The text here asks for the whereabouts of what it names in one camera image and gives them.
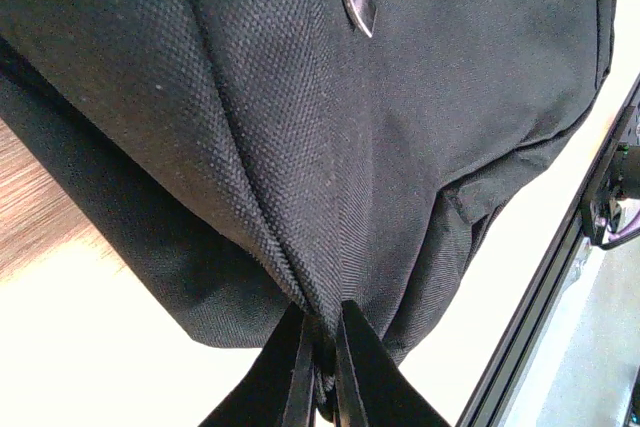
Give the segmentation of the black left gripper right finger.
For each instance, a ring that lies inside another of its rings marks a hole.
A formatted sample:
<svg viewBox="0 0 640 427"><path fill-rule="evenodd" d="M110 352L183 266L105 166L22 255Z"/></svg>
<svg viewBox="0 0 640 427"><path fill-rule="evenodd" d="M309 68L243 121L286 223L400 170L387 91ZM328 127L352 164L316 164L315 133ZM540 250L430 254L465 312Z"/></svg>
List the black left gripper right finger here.
<svg viewBox="0 0 640 427"><path fill-rule="evenodd" d="M342 303L336 337L338 426L448 427L388 355L356 302Z"/></svg>

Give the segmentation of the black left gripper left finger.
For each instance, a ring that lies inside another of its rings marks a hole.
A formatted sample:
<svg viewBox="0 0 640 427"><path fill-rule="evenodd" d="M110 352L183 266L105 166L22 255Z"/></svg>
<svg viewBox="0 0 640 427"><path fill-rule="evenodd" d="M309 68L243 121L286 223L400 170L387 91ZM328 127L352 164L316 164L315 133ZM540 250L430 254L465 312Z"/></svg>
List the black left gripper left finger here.
<svg viewBox="0 0 640 427"><path fill-rule="evenodd" d="M204 427L315 424L310 323L290 305L240 383L201 422Z"/></svg>

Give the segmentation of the black student bag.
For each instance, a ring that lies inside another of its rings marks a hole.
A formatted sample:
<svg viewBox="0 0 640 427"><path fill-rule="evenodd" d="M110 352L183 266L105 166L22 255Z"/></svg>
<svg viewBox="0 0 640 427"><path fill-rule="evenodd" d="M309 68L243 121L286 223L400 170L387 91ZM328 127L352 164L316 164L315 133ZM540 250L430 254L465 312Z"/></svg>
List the black student bag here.
<svg viewBox="0 0 640 427"><path fill-rule="evenodd" d="M1 0L9 116L174 319L263 345L344 300L393 359L608 74L615 0Z"/></svg>

